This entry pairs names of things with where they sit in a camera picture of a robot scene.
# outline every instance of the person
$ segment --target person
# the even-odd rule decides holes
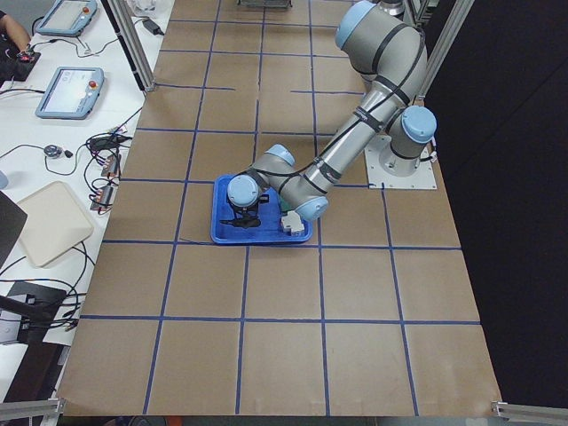
[[[12,78],[28,76],[33,60],[29,55],[30,37],[27,30],[9,14],[0,11],[0,85]]]

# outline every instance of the black wall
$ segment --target black wall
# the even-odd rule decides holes
[[[566,0],[477,0],[426,105],[502,399],[568,408]]]

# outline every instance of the tablet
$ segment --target tablet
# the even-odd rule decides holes
[[[96,0],[57,0],[35,31],[43,36],[80,35],[97,12]]]
[[[104,81],[101,68],[59,67],[35,115],[40,118],[82,120],[95,106]]]

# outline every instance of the black plug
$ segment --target black plug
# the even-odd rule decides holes
[[[163,31],[160,27],[158,27],[158,24],[156,24],[153,20],[144,20],[142,22],[142,24],[144,24],[144,28],[147,29],[148,31],[150,31],[150,33],[154,34],[155,36],[157,35],[161,35],[163,36]]]

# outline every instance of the tiled table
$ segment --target tiled table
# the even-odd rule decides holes
[[[274,143],[308,163],[359,103],[351,2],[177,0],[59,395],[68,415],[489,415],[500,398],[437,191],[367,188],[313,237],[209,237],[213,181]]]

